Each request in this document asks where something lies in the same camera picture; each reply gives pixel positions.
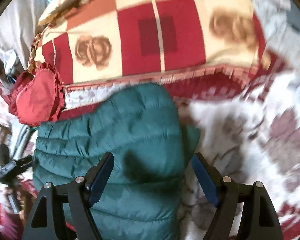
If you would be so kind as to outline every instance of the patterned blanket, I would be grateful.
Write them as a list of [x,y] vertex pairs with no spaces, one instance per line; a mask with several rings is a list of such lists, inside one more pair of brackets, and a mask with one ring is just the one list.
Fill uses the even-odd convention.
[[[239,99],[220,104],[193,102],[181,106],[179,114],[184,120],[190,117],[202,130],[197,151],[237,183],[262,181],[284,239],[299,236],[300,80],[292,74],[278,77],[264,103]],[[214,213],[189,166],[179,210],[182,239],[201,240]],[[241,213],[239,204],[230,236],[238,231]]]

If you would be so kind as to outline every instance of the teal puffer jacket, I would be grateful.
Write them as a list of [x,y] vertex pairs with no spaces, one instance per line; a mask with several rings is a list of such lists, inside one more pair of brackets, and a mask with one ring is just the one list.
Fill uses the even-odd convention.
[[199,137],[196,128],[180,127],[163,87],[129,87],[94,113],[39,127],[34,184],[39,191],[47,181],[69,183],[112,152],[114,169],[91,209],[103,239],[176,240],[181,181]]

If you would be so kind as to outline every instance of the red heart-shaped pillow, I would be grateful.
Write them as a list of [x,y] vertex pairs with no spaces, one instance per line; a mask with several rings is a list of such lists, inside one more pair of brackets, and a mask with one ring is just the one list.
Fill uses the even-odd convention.
[[38,126],[41,122],[56,121],[64,106],[63,88],[58,71],[42,63],[35,77],[11,95],[15,114],[20,123]]

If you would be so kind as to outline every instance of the bedding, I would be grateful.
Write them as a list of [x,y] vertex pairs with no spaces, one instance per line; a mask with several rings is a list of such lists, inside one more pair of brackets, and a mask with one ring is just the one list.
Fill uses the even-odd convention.
[[251,0],[78,0],[62,11],[66,5],[44,13],[58,17],[35,38],[28,71],[36,61],[55,65],[67,91],[196,84],[210,75],[225,82],[223,96],[234,97],[260,68],[271,72]]
[[199,137],[196,128],[180,127],[163,87],[129,87],[94,113],[40,125],[34,185],[39,191],[47,181],[69,183],[111,152],[114,169],[91,209],[103,239],[179,239],[181,181]]
[[[201,129],[197,151],[205,154],[222,174],[234,176],[237,182],[264,182],[275,204],[284,239],[293,240],[300,235],[300,34],[286,21],[290,0],[253,2],[268,48],[285,56],[290,70],[279,77],[273,76],[270,82],[273,84],[266,88],[265,95],[261,95],[263,82],[259,83],[261,86],[256,83],[246,101],[211,102],[222,93],[216,92],[216,86],[207,84],[209,89],[204,97],[195,93],[189,107],[179,105],[179,117],[185,122],[195,122]],[[216,84],[215,81],[211,80],[210,84]],[[188,91],[187,86],[191,83],[186,82],[180,88]],[[124,87],[125,84],[113,84],[65,91],[65,108],[68,113],[80,111],[80,106],[91,109]],[[33,153],[36,137],[37,133],[32,136],[27,154]],[[34,192],[32,178],[32,172],[25,174],[23,185]],[[200,216],[202,212],[207,214],[206,219]],[[188,167],[178,212],[181,238],[201,240],[213,213]],[[237,214],[231,236],[238,230],[240,207]]]

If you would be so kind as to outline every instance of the cushion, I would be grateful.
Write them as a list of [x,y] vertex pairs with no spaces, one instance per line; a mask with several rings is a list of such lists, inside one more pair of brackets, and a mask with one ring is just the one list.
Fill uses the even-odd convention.
[[61,84],[58,71],[48,63],[36,68],[33,78],[22,73],[11,92],[10,111],[30,126],[56,121],[65,104]]
[[55,65],[67,90],[215,73],[244,88],[265,48],[251,0],[79,0],[59,15],[28,70]]
[[48,181],[68,183],[112,152],[114,169],[90,209],[103,239],[176,240],[181,182],[199,137],[198,129],[180,127],[162,86],[129,87],[91,114],[40,125],[34,185],[39,191]]

